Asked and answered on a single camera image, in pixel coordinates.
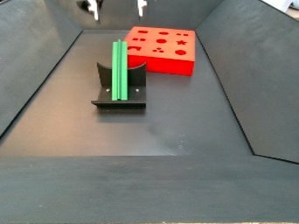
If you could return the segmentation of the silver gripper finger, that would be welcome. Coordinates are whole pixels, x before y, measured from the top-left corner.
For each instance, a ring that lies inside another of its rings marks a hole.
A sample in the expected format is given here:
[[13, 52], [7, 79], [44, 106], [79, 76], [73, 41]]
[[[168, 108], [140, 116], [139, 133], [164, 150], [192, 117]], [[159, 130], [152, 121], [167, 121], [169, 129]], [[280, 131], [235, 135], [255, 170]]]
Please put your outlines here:
[[141, 17], [144, 15], [144, 7], [147, 6], [147, 1], [145, 0], [136, 0], [136, 6], [137, 6], [139, 17]]
[[88, 0], [88, 11], [93, 13], [95, 20], [99, 20], [99, 3], [97, 3], [97, 0]]

